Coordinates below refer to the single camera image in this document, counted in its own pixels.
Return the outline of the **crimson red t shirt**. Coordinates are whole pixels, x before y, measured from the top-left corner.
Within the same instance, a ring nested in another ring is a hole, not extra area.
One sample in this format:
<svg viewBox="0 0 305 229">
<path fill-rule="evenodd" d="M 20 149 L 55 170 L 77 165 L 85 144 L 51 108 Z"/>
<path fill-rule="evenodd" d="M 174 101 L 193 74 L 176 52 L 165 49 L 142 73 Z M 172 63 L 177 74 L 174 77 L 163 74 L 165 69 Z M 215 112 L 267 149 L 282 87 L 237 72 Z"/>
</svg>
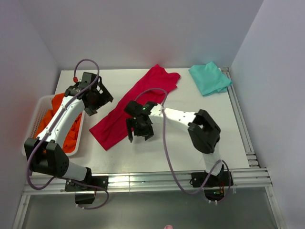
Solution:
<svg viewBox="0 0 305 229">
<path fill-rule="evenodd" d="M 131 116 L 125 113 L 124 109 L 129 101 L 136 100 L 142 105 L 146 102 L 160 104 L 165 98 L 165 93 L 159 89 L 164 89 L 167 93 L 172 92 L 177 88 L 180 78 L 178 73 L 168 73 L 163 67 L 155 65 L 123 96 L 107 116 L 90 129 L 90 133 L 104 150 L 109 150 L 128 135 L 126 119 Z"/>
</svg>

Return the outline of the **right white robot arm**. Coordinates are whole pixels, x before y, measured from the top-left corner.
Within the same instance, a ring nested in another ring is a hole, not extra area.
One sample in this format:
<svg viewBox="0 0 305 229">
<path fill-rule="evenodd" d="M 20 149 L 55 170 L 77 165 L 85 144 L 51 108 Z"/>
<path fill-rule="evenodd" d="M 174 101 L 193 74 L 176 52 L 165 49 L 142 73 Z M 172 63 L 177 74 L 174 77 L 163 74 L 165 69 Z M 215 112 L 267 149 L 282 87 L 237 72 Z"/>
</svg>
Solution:
<svg viewBox="0 0 305 229">
<path fill-rule="evenodd" d="M 218 143 L 221 129 L 206 110 L 183 112 L 164 108 L 161 104 L 138 104 L 132 101 L 124 109 L 130 116 L 126 119 L 128 139 L 135 136 L 148 140 L 154 136 L 154 124 L 168 124 L 185 131 L 196 150 L 203 153 L 207 183 L 217 186 L 223 179 L 224 164 L 220 159 Z"/>
</svg>

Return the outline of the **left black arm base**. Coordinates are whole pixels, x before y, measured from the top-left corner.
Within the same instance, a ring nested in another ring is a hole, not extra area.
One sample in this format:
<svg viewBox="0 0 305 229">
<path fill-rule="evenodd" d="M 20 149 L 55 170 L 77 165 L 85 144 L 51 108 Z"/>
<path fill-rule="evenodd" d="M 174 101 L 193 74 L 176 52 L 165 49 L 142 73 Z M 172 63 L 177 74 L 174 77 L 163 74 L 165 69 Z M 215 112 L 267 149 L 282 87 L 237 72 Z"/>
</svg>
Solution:
<svg viewBox="0 0 305 229">
<path fill-rule="evenodd" d="M 82 181 L 68 180 L 65 184 L 65 192 L 74 192 L 75 204 L 82 206 L 91 205 L 97 196 L 97 191 L 104 191 L 106 200 L 102 205 L 105 205 L 109 200 L 108 176 L 93 176 L 88 184 Z"/>
</svg>

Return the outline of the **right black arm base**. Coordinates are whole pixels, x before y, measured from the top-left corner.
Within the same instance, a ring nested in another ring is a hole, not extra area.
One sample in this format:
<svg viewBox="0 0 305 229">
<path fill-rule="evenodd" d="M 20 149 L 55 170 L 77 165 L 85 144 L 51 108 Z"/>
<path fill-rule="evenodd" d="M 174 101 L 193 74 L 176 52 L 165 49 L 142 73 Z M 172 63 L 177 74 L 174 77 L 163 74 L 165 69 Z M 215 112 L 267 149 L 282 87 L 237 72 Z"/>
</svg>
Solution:
<svg viewBox="0 0 305 229">
<path fill-rule="evenodd" d="M 193 188 L 200 187 L 207 178 L 206 172 L 191 173 L 190 184 Z M 210 175 L 204 185 L 204 195 L 210 201 L 221 201 L 225 197 L 225 187 L 232 187 L 234 184 L 231 172 L 222 171 L 219 175 Z"/>
</svg>

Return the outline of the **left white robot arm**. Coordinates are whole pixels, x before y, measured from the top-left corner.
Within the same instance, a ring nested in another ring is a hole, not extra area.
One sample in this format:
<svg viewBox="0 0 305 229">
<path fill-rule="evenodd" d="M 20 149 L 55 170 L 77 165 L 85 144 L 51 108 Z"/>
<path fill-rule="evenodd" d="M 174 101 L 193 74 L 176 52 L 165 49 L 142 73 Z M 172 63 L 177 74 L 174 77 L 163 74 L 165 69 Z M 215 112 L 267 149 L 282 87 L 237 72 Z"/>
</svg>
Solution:
<svg viewBox="0 0 305 229">
<path fill-rule="evenodd" d="M 92 187 L 91 171 L 71 162 L 63 151 L 63 143 L 76 118 L 83 112 L 92 116 L 113 97 L 96 74 L 84 72 L 80 82 L 70 86 L 62 103 L 48 125 L 36 138 L 24 144 L 28 172 L 76 180 L 81 190 Z"/>
</svg>

